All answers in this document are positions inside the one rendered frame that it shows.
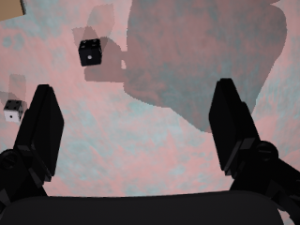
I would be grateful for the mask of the white die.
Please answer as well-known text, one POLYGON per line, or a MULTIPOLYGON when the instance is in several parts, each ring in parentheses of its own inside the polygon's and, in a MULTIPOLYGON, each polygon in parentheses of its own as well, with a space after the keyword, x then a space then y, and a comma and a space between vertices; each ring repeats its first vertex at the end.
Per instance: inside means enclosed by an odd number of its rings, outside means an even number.
POLYGON ((19 100, 8 100, 3 111, 6 121, 20 123, 23 116, 22 102, 19 100))

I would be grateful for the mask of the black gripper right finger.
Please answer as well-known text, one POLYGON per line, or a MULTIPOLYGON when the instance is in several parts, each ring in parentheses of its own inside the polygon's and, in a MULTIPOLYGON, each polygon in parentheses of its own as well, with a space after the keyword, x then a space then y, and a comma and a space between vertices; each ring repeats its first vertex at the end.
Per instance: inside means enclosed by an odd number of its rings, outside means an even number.
POLYGON ((229 190, 260 193, 300 225, 300 172, 278 158, 272 143, 261 141, 231 78, 217 81, 208 119, 220 169, 234 179, 229 190))

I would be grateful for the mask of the black die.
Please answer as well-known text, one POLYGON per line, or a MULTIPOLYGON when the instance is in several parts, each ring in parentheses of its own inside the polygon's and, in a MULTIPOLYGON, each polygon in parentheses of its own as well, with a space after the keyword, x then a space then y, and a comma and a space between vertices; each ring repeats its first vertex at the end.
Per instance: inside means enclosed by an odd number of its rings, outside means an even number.
POLYGON ((100 39, 82 40, 78 51, 83 67, 101 64, 102 51, 100 39))

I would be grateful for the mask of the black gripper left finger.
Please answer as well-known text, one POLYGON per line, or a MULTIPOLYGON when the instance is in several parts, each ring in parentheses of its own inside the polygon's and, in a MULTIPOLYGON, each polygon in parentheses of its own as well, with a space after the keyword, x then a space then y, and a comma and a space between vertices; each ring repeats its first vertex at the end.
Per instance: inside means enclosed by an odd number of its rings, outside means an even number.
POLYGON ((39 84, 13 149, 0 154, 0 216, 10 203, 48 196, 43 185, 55 174, 64 124, 53 88, 39 84))

